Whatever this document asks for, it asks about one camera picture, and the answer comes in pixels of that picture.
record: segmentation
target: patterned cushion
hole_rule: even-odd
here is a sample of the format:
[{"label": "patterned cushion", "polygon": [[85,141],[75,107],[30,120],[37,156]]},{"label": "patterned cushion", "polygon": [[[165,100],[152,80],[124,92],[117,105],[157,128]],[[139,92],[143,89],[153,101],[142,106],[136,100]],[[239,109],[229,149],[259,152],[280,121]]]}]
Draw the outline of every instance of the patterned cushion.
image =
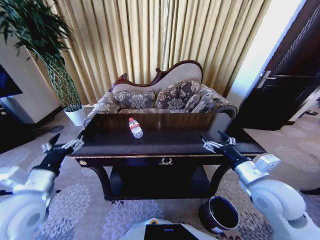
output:
[{"label": "patterned cushion", "polygon": [[159,92],[154,106],[158,109],[182,109],[199,89],[200,81],[195,78],[178,81]]},{"label": "patterned cushion", "polygon": [[177,114],[183,113],[183,109],[170,110],[170,109],[161,109],[161,108],[127,108],[121,109],[119,114]]},{"label": "patterned cushion", "polygon": [[192,97],[190,97],[189,101],[186,103],[184,107],[185,113],[190,113],[194,107],[199,103],[200,101],[200,95],[198,93],[194,94]]},{"label": "patterned cushion", "polygon": [[214,89],[209,87],[204,87],[199,91],[200,96],[210,97],[216,104],[228,104],[229,102],[217,93]]},{"label": "patterned cushion", "polygon": [[96,114],[116,114],[120,109],[119,103],[113,97],[103,96],[83,120],[83,126],[87,127]]},{"label": "patterned cushion", "polygon": [[191,113],[210,113],[215,106],[215,102],[210,97],[203,96]]},{"label": "patterned cushion", "polygon": [[155,92],[120,91],[114,96],[114,99],[118,101],[122,109],[148,109],[154,105]]}]

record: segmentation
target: door handle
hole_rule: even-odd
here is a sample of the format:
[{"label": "door handle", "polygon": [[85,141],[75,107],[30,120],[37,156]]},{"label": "door handle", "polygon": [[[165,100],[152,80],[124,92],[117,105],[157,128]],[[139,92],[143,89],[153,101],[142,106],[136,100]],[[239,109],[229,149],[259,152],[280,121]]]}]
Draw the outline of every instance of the door handle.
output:
[{"label": "door handle", "polygon": [[266,82],[267,79],[276,79],[277,77],[271,77],[269,76],[271,74],[271,71],[266,71],[264,74],[262,73],[260,76],[262,77],[258,85],[256,86],[256,89],[260,89]]}]

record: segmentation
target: potted plant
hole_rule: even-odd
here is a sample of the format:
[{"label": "potted plant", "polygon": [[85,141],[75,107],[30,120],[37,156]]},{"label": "potted plant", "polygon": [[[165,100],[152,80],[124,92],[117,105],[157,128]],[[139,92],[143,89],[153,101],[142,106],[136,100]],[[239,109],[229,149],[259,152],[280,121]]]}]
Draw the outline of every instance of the potted plant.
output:
[{"label": "potted plant", "polygon": [[63,19],[42,0],[0,0],[0,34],[5,43],[8,36],[18,38],[14,45],[18,54],[20,47],[25,46],[35,53],[36,60],[43,60],[64,112],[74,125],[81,126],[85,111],[60,53],[68,50],[63,39],[73,40]]}]

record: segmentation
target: table leg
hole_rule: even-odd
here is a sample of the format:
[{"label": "table leg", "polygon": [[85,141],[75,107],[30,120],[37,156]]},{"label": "table leg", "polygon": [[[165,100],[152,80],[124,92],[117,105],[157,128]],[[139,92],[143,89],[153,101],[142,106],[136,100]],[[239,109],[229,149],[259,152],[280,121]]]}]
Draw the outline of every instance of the table leg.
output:
[{"label": "table leg", "polygon": [[214,172],[211,182],[210,182],[210,187],[208,190],[208,193],[210,196],[214,195],[219,187],[219,183],[222,179],[222,177],[225,175],[225,173],[231,168],[229,164],[223,164],[220,165]]},{"label": "table leg", "polygon": [[102,185],[104,199],[109,200],[113,194],[112,194],[112,190],[111,190],[111,186],[110,186],[109,177],[108,177],[108,174],[107,174],[106,170],[104,169],[104,167],[103,166],[88,166],[86,168],[92,169],[98,175],[100,182],[101,182],[101,185]]}]

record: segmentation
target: plant stem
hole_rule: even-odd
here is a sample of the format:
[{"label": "plant stem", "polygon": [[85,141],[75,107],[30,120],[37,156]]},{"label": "plant stem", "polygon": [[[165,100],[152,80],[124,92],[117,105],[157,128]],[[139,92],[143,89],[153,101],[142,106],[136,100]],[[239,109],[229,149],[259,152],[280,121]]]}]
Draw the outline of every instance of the plant stem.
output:
[{"label": "plant stem", "polygon": [[75,83],[67,73],[61,59],[46,59],[45,64],[55,93],[66,112],[81,109]]}]

